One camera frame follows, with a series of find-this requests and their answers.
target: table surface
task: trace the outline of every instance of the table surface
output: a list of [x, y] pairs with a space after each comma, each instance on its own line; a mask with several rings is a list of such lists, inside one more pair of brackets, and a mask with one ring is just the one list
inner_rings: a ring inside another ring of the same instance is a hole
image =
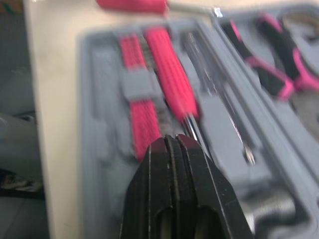
[[[288, 1], [291, 0], [175, 0], [222, 9]], [[161, 17], [106, 11], [94, 0], [24, 2], [50, 234], [52, 239], [80, 239], [83, 212], [79, 173], [78, 35], [94, 28]]]

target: pink screwdriver handle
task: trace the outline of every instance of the pink screwdriver handle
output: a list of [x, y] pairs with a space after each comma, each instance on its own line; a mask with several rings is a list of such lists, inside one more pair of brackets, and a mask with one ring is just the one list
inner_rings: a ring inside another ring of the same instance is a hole
[[198, 118], [194, 92], [175, 54], [167, 30], [163, 27], [148, 29], [146, 41], [153, 54], [166, 101], [178, 121], [182, 123], [188, 115]]
[[96, 0], [101, 8], [164, 14], [166, 0]]

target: pink rubber grip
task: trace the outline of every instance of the pink rubber grip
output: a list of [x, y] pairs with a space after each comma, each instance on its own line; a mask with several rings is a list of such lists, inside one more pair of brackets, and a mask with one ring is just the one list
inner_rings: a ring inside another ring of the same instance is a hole
[[146, 41], [153, 54], [166, 101], [178, 121], [183, 122], [189, 114], [198, 118], [194, 92], [175, 54], [167, 30], [163, 27], [148, 29]]
[[[136, 34], [121, 38], [123, 62], [127, 69], [145, 68], [146, 64]], [[155, 105], [151, 99], [130, 102], [134, 150], [141, 162], [148, 146], [161, 137]]]
[[164, 14], [167, 9], [165, 0], [96, 0], [96, 2], [101, 8], [123, 11]]

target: screwdriver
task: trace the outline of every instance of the screwdriver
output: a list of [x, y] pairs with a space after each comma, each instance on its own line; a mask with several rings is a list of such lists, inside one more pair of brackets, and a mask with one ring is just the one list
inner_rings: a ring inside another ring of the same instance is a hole
[[194, 92], [175, 54], [167, 30], [164, 27], [150, 28], [145, 36], [168, 106], [183, 125], [185, 133], [197, 140], [206, 155], [211, 157], [197, 123], [199, 112]]
[[202, 55], [201, 49], [199, 47], [199, 44], [196, 40], [196, 36], [192, 32], [188, 32], [184, 35], [183, 42], [184, 47], [191, 59], [191, 61], [194, 63], [195, 70], [202, 80], [202, 84], [204, 86], [204, 90], [212, 94], [213, 92], [221, 99], [222, 103], [224, 104], [229, 119], [231, 120], [235, 131], [237, 132], [237, 135], [243, 144], [244, 148], [244, 156], [246, 157], [246, 160], [251, 165], [255, 164], [255, 157], [253, 154], [252, 149], [249, 147], [248, 143], [243, 140], [238, 127], [236, 125], [236, 120], [234, 117], [233, 108], [230, 105], [229, 101], [227, 100], [227, 97], [225, 95], [225, 92], [223, 90], [223, 86], [218, 82], [218, 80], [213, 80], [211, 71], [206, 63], [206, 60], [204, 59], [204, 56]]
[[168, 2], [167, 0], [97, 0], [101, 8], [133, 11], [133, 12], [152, 12], [165, 14], [169, 9], [171, 11], [181, 11], [209, 15], [212, 12], [217, 17], [222, 17], [219, 7], [207, 7], [187, 5], [178, 2]]

